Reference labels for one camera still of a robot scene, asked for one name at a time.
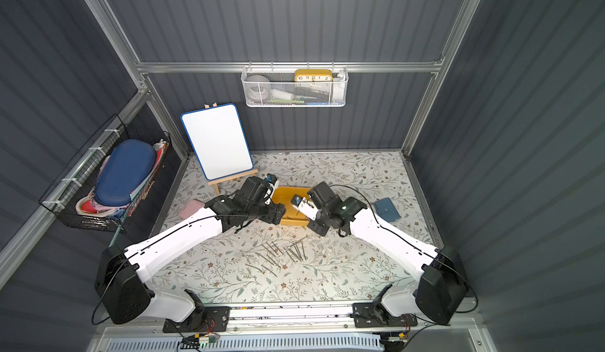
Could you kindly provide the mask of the yellow plastic storage box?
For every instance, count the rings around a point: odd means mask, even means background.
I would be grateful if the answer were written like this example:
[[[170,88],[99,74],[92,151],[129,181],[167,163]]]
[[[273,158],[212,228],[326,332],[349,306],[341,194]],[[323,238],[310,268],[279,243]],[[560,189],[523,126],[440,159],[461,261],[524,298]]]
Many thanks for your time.
[[[310,188],[301,187],[279,187],[275,190],[272,200],[276,204],[283,204],[286,212],[282,216],[280,225],[282,226],[296,226],[296,227],[307,227],[310,219],[307,218],[303,213],[300,213],[294,205],[291,203],[295,195],[308,198],[307,192]]]

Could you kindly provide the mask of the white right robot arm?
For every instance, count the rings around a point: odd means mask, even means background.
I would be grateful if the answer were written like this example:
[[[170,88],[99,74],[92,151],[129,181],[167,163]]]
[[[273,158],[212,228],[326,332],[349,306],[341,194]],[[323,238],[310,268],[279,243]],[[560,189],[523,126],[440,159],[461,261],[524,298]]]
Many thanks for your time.
[[[415,239],[377,215],[361,191],[341,199],[326,182],[295,196],[291,204],[306,216],[308,228],[320,236],[333,229],[340,237],[353,236],[377,248],[407,272],[404,287],[387,285],[373,300],[370,318],[385,325],[390,318],[421,313],[434,325],[448,325],[472,287],[459,253]]]

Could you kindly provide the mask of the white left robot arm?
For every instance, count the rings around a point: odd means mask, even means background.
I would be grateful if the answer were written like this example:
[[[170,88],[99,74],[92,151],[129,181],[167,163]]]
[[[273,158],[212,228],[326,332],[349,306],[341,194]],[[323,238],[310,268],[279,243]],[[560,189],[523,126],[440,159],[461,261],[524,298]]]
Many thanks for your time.
[[[206,308],[191,290],[182,294],[154,287],[154,275],[202,242],[229,230],[239,232],[253,221],[280,224],[285,206],[273,201],[278,178],[249,177],[232,194],[219,195],[181,223],[124,249],[102,252],[95,281],[99,304],[109,320],[123,325],[138,318],[166,319],[183,331],[205,325]]]

